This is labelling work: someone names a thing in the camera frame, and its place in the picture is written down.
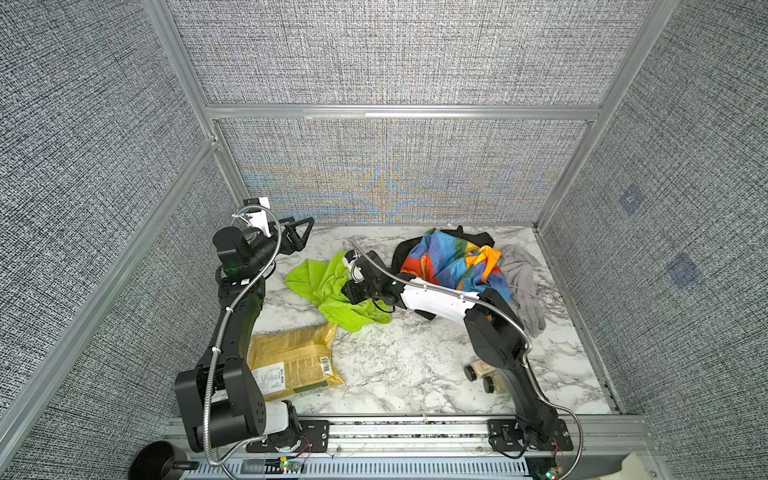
food package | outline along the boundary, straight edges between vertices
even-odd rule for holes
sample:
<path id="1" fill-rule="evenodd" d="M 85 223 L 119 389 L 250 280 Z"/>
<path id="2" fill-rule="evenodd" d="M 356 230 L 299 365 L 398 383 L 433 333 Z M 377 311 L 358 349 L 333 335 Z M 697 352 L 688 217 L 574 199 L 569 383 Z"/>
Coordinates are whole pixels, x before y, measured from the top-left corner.
<path id="1" fill-rule="evenodd" d="M 248 366 L 266 401 L 321 386 L 344 385 L 333 365 L 335 323 L 271 335 L 254 335 Z"/>

colorful fabric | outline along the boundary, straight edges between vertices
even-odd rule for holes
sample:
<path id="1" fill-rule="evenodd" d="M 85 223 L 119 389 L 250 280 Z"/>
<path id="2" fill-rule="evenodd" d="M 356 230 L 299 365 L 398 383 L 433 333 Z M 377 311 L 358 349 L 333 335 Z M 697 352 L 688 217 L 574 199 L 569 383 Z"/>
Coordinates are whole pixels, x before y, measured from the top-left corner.
<path id="1" fill-rule="evenodd" d="M 497 265 L 501 255 L 433 228 L 413 247 L 400 271 L 463 292 L 480 293 L 491 287 L 509 302 L 509 285 Z"/>

textured fabric panel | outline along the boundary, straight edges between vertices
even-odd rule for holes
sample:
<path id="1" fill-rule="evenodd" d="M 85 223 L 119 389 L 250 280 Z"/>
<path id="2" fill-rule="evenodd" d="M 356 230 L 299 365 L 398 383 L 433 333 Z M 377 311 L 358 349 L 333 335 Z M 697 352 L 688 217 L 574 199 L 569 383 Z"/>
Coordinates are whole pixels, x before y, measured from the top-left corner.
<path id="1" fill-rule="evenodd" d="M 684 0 L 544 233 L 678 479 L 768 467 L 766 58 L 763 2 Z"/>
<path id="2" fill-rule="evenodd" d="M 2 413 L 201 136 L 138 0 L 4 2 L 0 58 Z"/>
<path id="3" fill-rule="evenodd" d="M 532 222 L 580 121 L 229 120 L 254 197 L 321 222 Z"/>
<path id="4" fill-rule="evenodd" d="M 598 104 L 651 0 L 168 0 L 208 101 Z"/>
<path id="5" fill-rule="evenodd" d="M 178 416 L 174 380 L 218 318 L 211 243 L 234 208 L 214 160 L 166 224 L 3 479 L 126 478 Z"/>

green cloth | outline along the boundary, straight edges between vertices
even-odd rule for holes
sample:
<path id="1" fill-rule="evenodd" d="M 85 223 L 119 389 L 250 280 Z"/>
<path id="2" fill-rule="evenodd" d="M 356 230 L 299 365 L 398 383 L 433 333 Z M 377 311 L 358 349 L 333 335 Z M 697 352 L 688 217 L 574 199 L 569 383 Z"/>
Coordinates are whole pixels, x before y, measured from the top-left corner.
<path id="1" fill-rule="evenodd" d="M 347 332 L 359 332 L 374 322 L 392 322 L 392 316 L 377 309 L 371 299 L 352 305 L 341 293 L 341 287 L 349 280 L 349 270 L 343 262 L 345 253 L 338 252 L 330 263 L 305 261 L 286 276 L 286 285 L 316 305 L 329 322 Z M 387 308 L 383 302 L 379 306 Z"/>

white marble table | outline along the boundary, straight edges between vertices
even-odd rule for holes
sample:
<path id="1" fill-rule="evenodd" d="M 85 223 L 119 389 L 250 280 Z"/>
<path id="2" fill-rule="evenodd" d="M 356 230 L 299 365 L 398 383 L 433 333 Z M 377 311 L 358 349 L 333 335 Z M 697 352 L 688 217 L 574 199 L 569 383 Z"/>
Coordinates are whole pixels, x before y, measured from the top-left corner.
<path id="1" fill-rule="evenodd" d="M 328 261 L 351 249 L 354 237 L 366 251 L 376 251 L 389 265 L 398 243 L 423 235 L 428 227 L 315 227 L 304 251 L 278 257 L 266 283 L 266 299 L 254 333 L 272 333 L 326 322 L 317 308 L 285 285 L 285 275 L 305 259 Z M 545 304 L 547 328 L 529 358 L 548 398 L 582 414 L 610 413 L 587 354 L 560 299 L 533 232 L 527 227 L 466 227 L 489 232 L 496 246 L 516 243 L 536 257 L 538 292 Z M 360 332 L 339 329 L 333 362 L 345 386 L 317 389 L 290 397 L 299 413 L 507 413 L 509 395 L 488 394 L 462 371 L 473 358 L 463 326 L 440 317 L 429 321 L 397 310 L 388 325 L 372 324 Z"/>

